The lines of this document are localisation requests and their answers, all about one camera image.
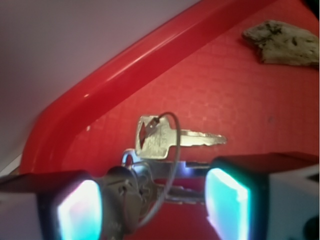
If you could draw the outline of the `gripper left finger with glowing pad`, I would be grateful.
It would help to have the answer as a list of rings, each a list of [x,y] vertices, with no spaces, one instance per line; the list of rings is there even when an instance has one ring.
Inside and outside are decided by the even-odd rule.
[[[0,178],[2,240],[98,240],[102,196],[85,171]]]

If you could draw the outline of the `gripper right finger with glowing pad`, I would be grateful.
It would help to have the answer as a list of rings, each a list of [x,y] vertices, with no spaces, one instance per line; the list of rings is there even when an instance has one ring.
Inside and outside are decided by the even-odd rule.
[[[216,157],[205,176],[207,221],[221,240],[317,240],[319,157],[301,152]]]

